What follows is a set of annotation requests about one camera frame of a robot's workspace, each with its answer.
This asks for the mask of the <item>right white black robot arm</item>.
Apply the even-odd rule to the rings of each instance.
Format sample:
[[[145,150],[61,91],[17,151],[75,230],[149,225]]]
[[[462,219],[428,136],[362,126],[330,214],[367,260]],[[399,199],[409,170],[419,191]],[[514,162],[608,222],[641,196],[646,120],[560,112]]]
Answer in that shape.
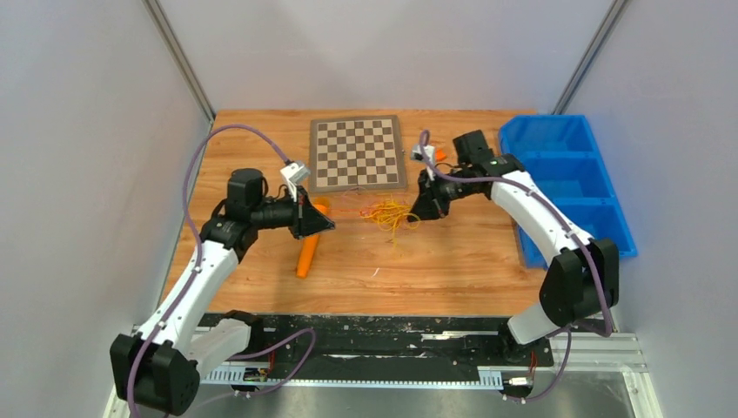
[[[531,174],[511,154],[495,155],[481,131],[453,141],[458,163],[448,173],[435,161],[430,132],[424,130],[413,147],[424,163],[419,195],[407,215],[410,222],[445,218],[454,200],[483,195],[512,217],[544,256],[547,272],[536,303],[507,320],[496,341],[500,358],[519,363],[532,343],[601,314],[608,337],[614,331],[611,307],[619,298],[620,254],[611,239],[595,239],[570,220],[535,184]]]

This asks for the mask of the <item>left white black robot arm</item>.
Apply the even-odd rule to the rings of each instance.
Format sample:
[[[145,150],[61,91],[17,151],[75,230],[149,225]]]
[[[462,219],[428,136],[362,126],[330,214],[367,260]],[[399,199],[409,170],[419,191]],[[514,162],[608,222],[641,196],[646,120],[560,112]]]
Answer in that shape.
[[[231,313],[200,337],[194,334],[216,292],[259,231],[285,228],[294,239],[304,239],[334,229],[334,222],[312,204],[301,185],[309,169],[292,162],[280,174],[286,194],[275,198],[268,196],[260,170],[234,171],[225,198],[210,219],[195,229],[195,249],[169,295],[136,333],[120,334],[112,342],[117,397],[128,402],[132,415],[145,406],[180,416],[212,370],[235,354],[255,361],[265,352],[266,337],[243,312]]]

